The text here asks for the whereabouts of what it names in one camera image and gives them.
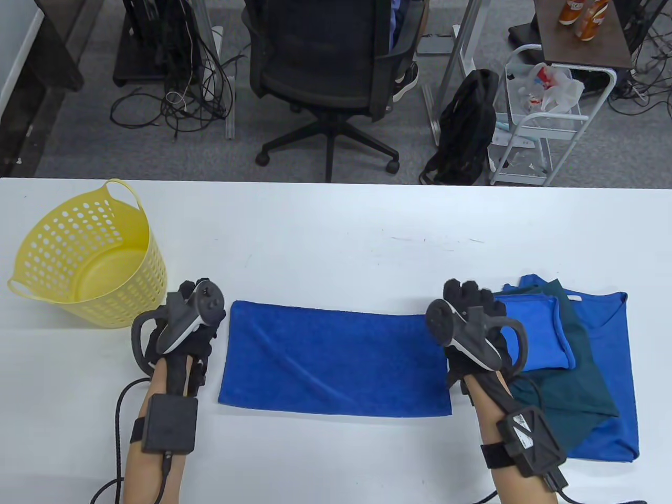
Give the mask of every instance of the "orange bottle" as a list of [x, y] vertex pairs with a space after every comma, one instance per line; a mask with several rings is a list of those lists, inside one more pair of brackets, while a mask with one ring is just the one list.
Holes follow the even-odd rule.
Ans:
[[584, 3], [585, 0], [566, 0], [562, 12], [560, 12], [558, 23], [567, 26], [576, 21], [581, 15]]
[[595, 38], [599, 26], [604, 21], [610, 0], [595, 0], [581, 16], [581, 21], [577, 23], [575, 33], [580, 40], [588, 42]]

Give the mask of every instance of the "office chair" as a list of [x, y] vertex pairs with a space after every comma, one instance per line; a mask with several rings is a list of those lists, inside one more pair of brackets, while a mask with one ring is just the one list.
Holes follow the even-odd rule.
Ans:
[[392, 51], [390, 0], [245, 0], [245, 5], [252, 90], [317, 118], [265, 143], [256, 163], [266, 166], [270, 150], [324, 134], [325, 181], [331, 182], [335, 138], [345, 135], [392, 157], [386, 170], [397, 173], [399, 153], [347, 121], [361, 115], [375, 122], [385, 116], [398, 70], [413, 59], [426, 2], [410, 3]]

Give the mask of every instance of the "yellow laundry basket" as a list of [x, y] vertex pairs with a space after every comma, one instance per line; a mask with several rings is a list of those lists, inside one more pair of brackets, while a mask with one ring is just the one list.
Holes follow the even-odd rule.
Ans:
[[[138, 208], [112, 197], [118, 183]], [[44, 217], [16, 255], [7, 285], [102, 327], [126, 327], [162, 303], [166, 268], [136, 192], [118, 179]]]

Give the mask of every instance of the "folded blue t-shirt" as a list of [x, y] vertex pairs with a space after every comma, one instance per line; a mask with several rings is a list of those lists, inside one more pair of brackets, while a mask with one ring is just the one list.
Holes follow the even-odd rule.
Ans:
[[[545, 294], [504, 295], [496, 298], [506, 305], [507, 317], [521, 322], [528, 333], [530, 350], [525, 371], [577, 367], [574, 353], [562, 330], [558, 298]], [[516, 362], [518, 338], [515, 331], [505, 327], [502, 334], [506, 338], [511, 359]]]
[[250, 409], [449, 415], [444, 349], [425, 317], [236, 301], [219, 402]]
[[[520, 279], [521, 287], [545, 283], [537, 275]], [[593, 358], [620, 412], [620, 417], [610, 418], [596, 427], [569, 456], [631, 462], [639, 457], [639, 435], [626, 317], [628, 295], [616, 292], [593, 296], [567, 289], [565, 292], [581, 298], [572, 300], [572, 306], [588, 330]]]

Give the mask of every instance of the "hand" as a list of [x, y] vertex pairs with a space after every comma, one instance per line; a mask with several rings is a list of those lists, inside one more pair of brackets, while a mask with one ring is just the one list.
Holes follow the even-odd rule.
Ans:
[[[184, 300], [187, 300], [192, 295], [196, 284], [186, 281], [179, 287], [179, 293]], [[159, 355], [157, 352], [157, 339], [161, 331], [166, 327], [168, 320], [157, 319], [157, 328], [152, 331], [145, 350], [145, 358], [152, 364], [156, 365], [161, 358], [182, 358], [188, 355], [194, 358], [192, 368], [189, 374], [189, 384], [187, 386], [187, 394], [196, 395], [198, 388], [205, 385], [206, 372], [208, 370], [208, 357], [212, 353], [211, 341], [217, 337], [218, 326], [207, 326], [201, 324], [198, 329], [191, 333], [177, 348], [165, 355]]]
[[[504, 303], [495, 301], [493, 293], [487, 289], [478, 289], [476, 282], [464, 282], [460, 285], [454, 278], [448, 280], [444, 285], [444, 299], [448, 301], [462, 316], [468, 320], [468, 310], [470, 306], [482, 306], [486, 315], [491, 317], [506, 317], [506, 306]], [[501, 373], [504, 379], [507, 378], [507, 371], [511, 369], [513, 363], [506, 340], [499, 329], [491, 329], [487, 334], [487, 339], [493, 344], [502, 357]], [[455, 347], [445, 348], [448, 358], [448, 386], [453, 386], [457, 381], [463, 380], [470, 374], [487, 373], [487, 371], [474, 363], [469, 357], [457, 350]]]

